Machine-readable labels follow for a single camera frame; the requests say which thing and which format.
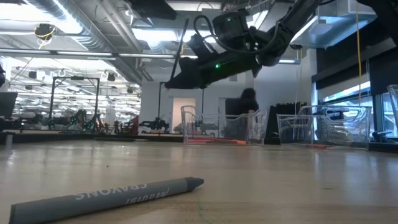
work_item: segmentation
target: orange object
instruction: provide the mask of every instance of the orange object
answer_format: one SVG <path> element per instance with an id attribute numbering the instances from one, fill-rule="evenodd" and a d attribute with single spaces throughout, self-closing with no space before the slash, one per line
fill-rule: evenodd
<path id="1" fill-rule="evenodd" d="M 207 142 L 210 142 L 210 141 L 207 141 L 207 140 L 197 140 L 197 139 L 189 139 L 189 140 L 188 140 L 188 143 L 189 143 L 189 144 L 206 144 Z"/>
<path id="2" fill-rule="evenodd" d="M 197 138 L 200 140 L 207 140 L 207 141 L 215 141 L 215 142 L 227 142 L 227 143 L 233 143 L 233 144 L 240 144 L 240 145 L 246 145 L 246 141 L 241 141 L 241 140 L 229 140 L 229 139 L 219 139 L 219 138 Z"/>
<path id="3" fill-rule="evenodd" d="M 319 144 L 307 145 L 307 147 L 312 149 L 328 149 L 328 146 Z"/>

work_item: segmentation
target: window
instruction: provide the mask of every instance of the window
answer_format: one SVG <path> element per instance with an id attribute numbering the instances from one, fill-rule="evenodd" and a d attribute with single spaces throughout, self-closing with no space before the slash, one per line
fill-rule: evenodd
<path id="1" fill-rule="evenodd" d="M 398 130 L 396 120 L 394 118 L 394 112 L 392 110 L 390 94 L 383 94 L 382 100 L 384 130 L 387 132 L 391 132 L 390 134 L 387 134 L 387 137 L 398 137 Z"/>
<path id="2" fill-rule="evenodd" d="M 364 93 L 364 92 L 369 92 L 369 91 L 371 91 L 371 82 L 362 83 L 361 84 L 361 92 Z M 346 89 L 346 90 L 343 90 L 343 91 L 333 94 L 331 96 L 328 96 L 323 99 L 323 102 L 338 100 L 340 98 L 344 98 L 347 96 L 354 96 L 354 95 L 358 95 L 358 94 L 359 94 L 359 85 L 354 86 L 349 89 Z"/>

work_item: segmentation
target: ceiling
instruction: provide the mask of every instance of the ceiling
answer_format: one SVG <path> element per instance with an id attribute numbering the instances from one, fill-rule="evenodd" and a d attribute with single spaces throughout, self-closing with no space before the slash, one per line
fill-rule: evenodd
<path id="1" fill-rule="evenodd" d="M 276 20 L 286 14 L 294 1 L 167 1 L 178 13 L 175 21 L 154 18 L 150 21 L 145 18 L 140 19 L 134 11 L 128 9 L 122 0 L 58 0 L 57 2 L 60 2 L 61 5 L 69 4 L 71 6 L 63 8 L 62 12 L 65 14 L 61 17 L 63 20 L 33 5 L 0 3 L 2 8 L 2 14 L 0 14 L 0 48 L 40 48 L 41 50 L 86 52 L 88 50 L 93 51 L 92 49 L 95 48 L 87 45 L 85 38 L 94 38 L 95 35 L 95 38 L 98 36 L 95 44 L 101 43 L 107 46 L 104 48 L 106 49 L 104 52 L 142 52 L 145 54 L 170 55 L 176 54 L 186 18 L 190 19 L 190 23 L 188 24 L 187 34 L 183 38 L 184 42 L 188 41 L 194 33 L 192 21 L 196 16 L 203 14 L 212 20 L 212 18 L 228 10 L 243 7 L 249 9 L 248 22 L 250 22 L 250 25 L 257 26 L 259 30 L 267 31 L 275 24 Z M 116 14 L 112 14 L 111 9 L 114 9 Z M 43 23 L 51 24 L 56 28 L 50 41 L 40 40 L 33 33 L 34 29 Z M 208 33 L 206 24 L 199 22 L 198 26 L 202 35 Z M 217 51 L 223 51 L 214 41 L 211 39 L 208 39 L 208 41 Z M 193 55 L 193 52 L 184 44 L 183 54 Z M 296 50 L 289 48 L 283 58 L 298 59 L 297 55 Z M 117 61 L 115 61 L 116 58 L 112 57 L 75 57 L 74 55 L 65 58 L 55 58 L 54 55 L 49 55 L 48 58 L 30 58 L 17 53 L 4 54 L 0 60 L 7 62 L 11 67 L 10 86 L 12 90 L 23 93 L 23 97 L 19 98 L 20 102 L 26 103 L 27 100 L 34 100 L 39 97 L 39 93 L 42 93 L 40 98 L 43 100 L 40 103 L 45 105 L 49 99 L 47 95 L 51 91 L 52 77 L 59 74 L 63 75 L 65 72 L 65 77 L 78 75 L 86 78 L 100 78 L 100 99 L 105 102 L 100 103 L 100 109 L 104 111 L 109 104 L 118 105 L 120 101 L 125 106 L 117 106 L 119 114 L 139 113 L 140 105 L 137 102 L 141 97 L 139 89 L 141 82 L 167 81 L 174 64 L 174 59 L 131 57 L 117 58 Z M 29 72 L 38 70 L 40 70 L 40 74 L 45 74 L 41 80 L 29 78 Z M 107 80 L 106 77 L 109 73 L 115 74 L 114 82 Z M 92 95 L 94 88 L 90 87 L 93 86 L 90 80 L 84 80 L 80 83 L 69 81 L 69 84 L 78 85 L 81 91 L 79 93 L 73 92 L 66 85 L 59 85 L 57 87 L 59 90 L 56 92 L 61 95 L 77 94 L 82 100 L 87 100 L 85 97 L 92 97 L 90 95 Z M 32 85 L 33 89 L 27 90 L 26 85 Z M 134 87 L 133 94 L 127 93 L 129 86 Z M 36 93 L 36 96 L 29 96 L 28 93 Z M 71 110 L 77 110 L 82 106 L 88 107 L 87 104 L 93 106 L 92 101 L 85 101 L 81 104 L 64 102 L 63 100 L 67 99 L 61 95 L 57 99 L 60 100 L 59 105 L 68 105 Z"/>

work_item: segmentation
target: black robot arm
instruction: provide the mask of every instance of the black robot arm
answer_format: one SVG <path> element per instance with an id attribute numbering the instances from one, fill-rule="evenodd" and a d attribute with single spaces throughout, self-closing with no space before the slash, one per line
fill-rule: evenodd
<path id="1" fill-rule="evenodd" d="M 213 20 L 215 32 L 206 19 L 217 43 L 226 49 L 223 53 L 210 52 L 199 34 L 187 43 L 197 59 L 182 58 L 181 73 L 169 80 L 166 88 L 206 88 L 218 80 L 252 70 L 256 77 L 263 65 L 277 64 L 294 35 L 323 0 L 298 0 L 290 11 L 268 32 L 248 28 L 246 11 L 229 12 Z"/>

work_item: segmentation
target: gray crayon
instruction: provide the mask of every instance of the gray crayon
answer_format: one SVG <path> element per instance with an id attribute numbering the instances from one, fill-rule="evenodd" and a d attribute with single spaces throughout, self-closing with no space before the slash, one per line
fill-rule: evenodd
<path id="1" fill-rule="evenodd" d="M 11 205 L 10 224 L 45 223 L 192 191 L 204 180 L 186 177 Z"/>

